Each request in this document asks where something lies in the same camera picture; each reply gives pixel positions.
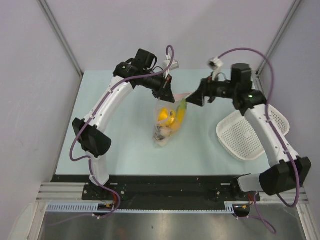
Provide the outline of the yellow bell pepper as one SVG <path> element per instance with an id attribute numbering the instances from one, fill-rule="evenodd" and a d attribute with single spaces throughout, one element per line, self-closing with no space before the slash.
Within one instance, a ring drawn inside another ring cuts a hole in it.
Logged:
<path id="1" fill-rule="evenodd" d="M 162 108 L 158 115 L 158 123 L 161 126 L 170 126 L 176 118 L 176 112 L 173 109 Z"/>

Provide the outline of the clear zip top bag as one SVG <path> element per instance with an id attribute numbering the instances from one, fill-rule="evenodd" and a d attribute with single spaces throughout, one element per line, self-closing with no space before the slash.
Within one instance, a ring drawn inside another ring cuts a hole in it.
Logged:
<path id="1" fill-rule="evenodd" d="M 181 129 L 187 109 L 187 98 L 191 93 L 175 94 L 175 102 L 158 100 L 154 109 L 152 139 L 159 147 L 164 147 Z"/>

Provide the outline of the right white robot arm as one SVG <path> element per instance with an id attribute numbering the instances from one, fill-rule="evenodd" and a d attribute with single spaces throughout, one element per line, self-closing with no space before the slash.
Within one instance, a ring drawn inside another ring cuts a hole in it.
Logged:
<path id="1" fill-rule="evenodd" d="M 264 192 L 269 196 L 299 189 L 305 182 L 312 163 L 301 157 L 266 114 L 267 100 L 263 93 L 252 88 L 249 64 L 236 63 L 231 67 L 231 79 L 218 81 L 215 75 L 203 78 L 198 89 L 186 101 L 204 106 L 205 98 L 231 99 L 236 110 L 250 123 L 260 140 L 270 168 L 260 174 L 238 177 L 230 188 L 231 196 L 242 201 L 249 192 Z"/>

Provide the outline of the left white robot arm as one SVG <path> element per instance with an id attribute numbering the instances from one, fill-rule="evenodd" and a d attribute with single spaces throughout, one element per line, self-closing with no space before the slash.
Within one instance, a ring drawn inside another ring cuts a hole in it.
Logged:
<path id="1" fill-rule="evenodd" d="M 89 180 L 95 184 L 93 194 L 98 199 L 105 200 L 111 193 L 111 188 L 106 184 L 110 175 L 104 159 L 112 144 L 112 140 L 105 135 L 109 121 L 122 101 L 137 86 L 151 90 L 158 100 L 174 103 L 172 77 L 169 74 L 174 56 L 174 48 L 168 45 L 165 51 L 165 68 L 155 72 L 153 68 L 158 58 L 147 50 L 139 49 L 134 58 L 116 66 L 109 86 L 92 110 L 84 118 L 73 120 L 72 127 L 76 137 L 72 146 L 79 143 L 85 151 L 83 158 L 88 159 Z"/>

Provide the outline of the yellow banana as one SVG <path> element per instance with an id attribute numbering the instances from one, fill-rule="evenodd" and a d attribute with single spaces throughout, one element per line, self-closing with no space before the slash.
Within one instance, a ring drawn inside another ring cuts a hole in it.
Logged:
<path id="1" fill-rule="evenodd" d="M 176 118 L 171 125 L 171 129 L 173 132 L 177 132 L 181 128 L 181 126 L 184 122 L 184 119 L 185 119 L 186 111 L 187 111 L 186 107 L 179 107 L 178 108 Z"/>

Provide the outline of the green leek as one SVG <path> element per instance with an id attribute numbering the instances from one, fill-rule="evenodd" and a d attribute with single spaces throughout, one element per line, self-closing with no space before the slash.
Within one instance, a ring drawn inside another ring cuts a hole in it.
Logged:
<path id="1" fill-rule="evenodd" d="M 185 98 L 182 99 L 182 100 L 180 101 L 179 108 L 180 108 L 180 109 L 186 109 L 187 106 L 188 106 L 188 103 L 187 103 L 186 99 L 185 99 Z"/>

